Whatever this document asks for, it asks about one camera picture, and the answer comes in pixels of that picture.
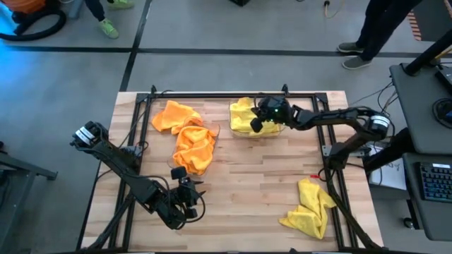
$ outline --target wooden tabletop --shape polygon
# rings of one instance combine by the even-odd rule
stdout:
[[[331,109],[347,107],[342,91],[326,92]],[[119,145],[129,132],[136,92],[120,92],[109,127],[110,140]],[[317,240],[282,226],[278,219],[299,204],[297,182],[317,174],[322,168],[319,138],[316,129],[295,131],[286,128],[277,138],[236,138],[229,128],[228,105],[233,99],[174,99],[193,107],[205,121],[220,125],[221,131],[213,162],[203,177],[198,191],[207,191],[205,217],[182,230],[168,229],[156,214],[148,214],[135,206],[130,239],[130,251],[298,251],[337,250],[333,220],[328,211],[328,226],[323,240]],[[290,99],[290,103],[312,109],[310,99]],[[150,120],[166,105],[166,99],[152,104]],[[138,124],[136,140],[141,125]],[[347,140],[354,131],[348,126],[335,126],[338,142]],[[146,140],[149,148],[143,156],[141,174],[164,176],[171,185],[168,159],[172,156],[176,137],[157,132],[148,125]],[[358,159],[350,162],[360,163]],[[108,170],[100,167],[100,174]],[[352,213],[362,228],[379,245],[383,245],[369,187],[364,171],[348,166],[344,170]],[[317,180],[324,190],[326,185]],[[119,177],[103,176],[96,184],[82,246],[89,246],[107,226],[114,214]],[[197,206],[198,213],[202,207]],[[347,227],[340,215],[345,242]],[[124,219],[119,230],[122,240]]]

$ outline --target gray shoe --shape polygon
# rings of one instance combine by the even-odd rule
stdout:
[[[342,53],[351,53],[351,52],[362,53],[364,49],[356,47],[356,43],[354,42],[344,42],[339,44],[338,51]]]
[[[371,63],[372,61],[363,61],[361,57],[356,56],[343,62],[342,66],[347,70],[357,70],[359,68],[369,66]]]

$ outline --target yellow towel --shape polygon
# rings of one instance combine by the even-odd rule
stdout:
[[[200,126],[183,127],[177,136],[174,163],[184,166],[187,173],[204,174],[212,162],[216,135]]]
[[[277,133],[280,131],[279,125],[271,122],[264,122],[262,131],[255,133],[250,126],[251,120],[256,115],[251,111],[254,102],[249,97],[240,98],[237,103],[230,105],[231,129],[240,133],[248,133],[251,137],[257,137],[267,133]]]
[[[332,208],[336,204],[318,184],[311,183],[309,179],[298,181],[299,201],[301,205],[287,213],[287,218],[279,222],[293,229],[299,229],[309,236],[323,239],[328,215],[325,207]]]
[[[171,128],[171,134],[176,135],[184,126],[202,126],[203,120],[193,108],[169,100],[165,109],[154,116],[152,123],[157,131]]]

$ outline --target orange towel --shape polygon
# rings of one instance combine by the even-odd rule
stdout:
[[[200,126],[183,127],[177,136],[174,163],[184,166],[187,173],[202,175],[212,162],[217,134]]]
[[[202,126],[203,120],[192,107],[169,100],[165,109],[154,116],[152,123],[157,131],[171,128],[171,134],[176,135],[184,126],[193,124]]]

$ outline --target concrete floor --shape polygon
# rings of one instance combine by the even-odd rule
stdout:
[[[339,1],[332,1],[332,9]],[[227,0],[153,0],[140,48],[279,49],[333,52],[357,39],[368,1],[347,0],[333,20],[322,16],[322,1],[253,0],[239,8]],[[0,42],[0,140],[19,159],[59,172],[55,182],[36,180],[20,226],[17,249],[33,253],[74,250],[78,242],[98,161],[69,146],[71,134],[89,120],[109,125],[129,53],[19,52],[6,47],[130,48],[145,6],[110,13],[119,40],[96,29],[83,7],[59,33],[37,42]],[[47,18],[33,29],[45,27]],[[0,32],[10,29],[0,14]],[[404,22],[383,52],[422,52]],[[346,71],[339,56],[242,56],[138,54],[128,91],[149,90],[345,90],[349,102],[390,82],[388,67],[412,59],[376,58],[360,71]],[[381,101],[391,95],[383,94]],[[362,101],[377,108],[376,97]],[[396,128],[405,127],[398,103],[389,109]],[[375,200],[385,245],[394,250],[450,253],[452,243],[429,241],[403,227],[404,200]]]

